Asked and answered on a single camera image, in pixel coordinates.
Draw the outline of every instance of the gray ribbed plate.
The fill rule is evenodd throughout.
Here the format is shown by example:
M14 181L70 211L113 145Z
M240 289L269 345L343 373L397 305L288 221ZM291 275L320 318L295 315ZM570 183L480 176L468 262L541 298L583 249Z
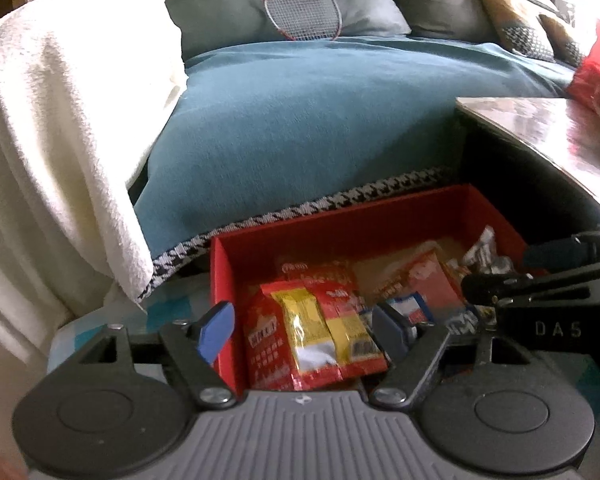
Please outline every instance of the gray ribbed plate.
M181 446L128 480L477 480L437 455L403 413L356 392L250 392L201 415ZM551 477L582 480L573 470ZM39 472L31 480L49 480Z

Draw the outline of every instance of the table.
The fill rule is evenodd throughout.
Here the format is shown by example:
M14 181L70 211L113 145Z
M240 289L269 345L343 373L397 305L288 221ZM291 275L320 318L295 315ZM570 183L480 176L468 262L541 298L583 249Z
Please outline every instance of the table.
M531 150L600 204L600 120L576 101L458 98L463 114Z

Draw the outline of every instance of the white blanket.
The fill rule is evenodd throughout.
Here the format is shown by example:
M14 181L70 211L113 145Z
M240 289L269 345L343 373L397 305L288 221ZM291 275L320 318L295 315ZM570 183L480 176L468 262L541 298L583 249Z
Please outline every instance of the white blanket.
M0 342L135 299L153 273L127 194L186 86L164 0L35 0L0 20Z

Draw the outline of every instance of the blue blanket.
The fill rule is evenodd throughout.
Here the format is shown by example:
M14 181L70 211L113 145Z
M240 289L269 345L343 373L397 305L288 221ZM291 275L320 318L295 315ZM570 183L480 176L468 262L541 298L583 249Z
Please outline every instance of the blue blanket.
M456 166L457 96L564 97L573 76L495 44L407 38L232 46L187 73L135 206L154 258L231 222Z

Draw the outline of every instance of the floor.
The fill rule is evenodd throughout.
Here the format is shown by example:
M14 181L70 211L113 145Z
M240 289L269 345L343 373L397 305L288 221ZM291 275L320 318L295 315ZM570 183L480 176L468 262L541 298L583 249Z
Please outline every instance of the floor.
M25 366L0 346L0 454L16 466L24 467L24 462L11 436L11 413L43 375L41 367Z

